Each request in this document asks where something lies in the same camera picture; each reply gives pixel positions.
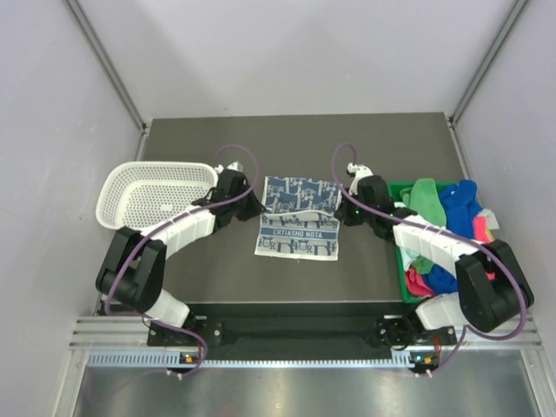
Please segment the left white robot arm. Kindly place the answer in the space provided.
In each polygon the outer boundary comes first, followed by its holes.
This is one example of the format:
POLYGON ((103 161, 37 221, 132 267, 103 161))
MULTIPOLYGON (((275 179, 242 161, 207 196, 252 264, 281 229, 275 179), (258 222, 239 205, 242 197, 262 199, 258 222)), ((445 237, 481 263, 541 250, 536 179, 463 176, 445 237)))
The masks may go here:
POLYGON ((162 287, 166 261, 233 218, 245 222, 263 212, 239 163, 215 172, 216 185, 177 215, 142 230, 119 228, 96 278, 96 289, 107 296, 107 311, 115 299, 166 326, 169 337, 182 345, 196 337, 197 325, 188 318, 189 307, 162 287))

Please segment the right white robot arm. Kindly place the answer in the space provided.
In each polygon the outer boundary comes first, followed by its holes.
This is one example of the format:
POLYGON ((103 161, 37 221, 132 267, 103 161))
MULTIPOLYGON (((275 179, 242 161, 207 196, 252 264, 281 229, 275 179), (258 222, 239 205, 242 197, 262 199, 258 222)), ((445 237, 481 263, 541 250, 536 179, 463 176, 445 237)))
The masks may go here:
POLYGON ((367 224, 382 240, 425 256, 457 284, 455 292, 417 305, 405 323, 411 341, 423 344, 440 328, 464 325, 489 334, 533 305, 533 291, 506 242, 481 243, 460 237, 410 208, 396 207, 379 175, 360 171, 351 178, 341 191, 335 218, 346 226, 367 224))

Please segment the blue white patterned towel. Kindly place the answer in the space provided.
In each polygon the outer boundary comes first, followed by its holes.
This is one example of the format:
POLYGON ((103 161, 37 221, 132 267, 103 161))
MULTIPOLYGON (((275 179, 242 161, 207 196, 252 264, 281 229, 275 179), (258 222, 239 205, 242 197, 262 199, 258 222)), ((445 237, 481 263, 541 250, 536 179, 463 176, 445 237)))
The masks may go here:
POLYGON ((308 261, 337 261, 340 223, 334 218, 341 192, 333 181, 267 176, 259 256, 308 261))

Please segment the green microfiber towel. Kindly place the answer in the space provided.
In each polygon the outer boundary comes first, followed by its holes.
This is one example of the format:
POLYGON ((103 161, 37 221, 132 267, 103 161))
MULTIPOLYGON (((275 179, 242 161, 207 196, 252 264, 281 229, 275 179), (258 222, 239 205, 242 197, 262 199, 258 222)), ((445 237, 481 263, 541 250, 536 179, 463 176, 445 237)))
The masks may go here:
MULTIPOLYGON (((421 178, 412 187, 400 191, 401 201, 411 210, 434 226, 445 228, 447 216, 443 209, 436 181, 432 178, 421 178)), ((416 261, 411 268, 419 275, 429 274, 434 263, 422 256, 420 261, 416 261)))

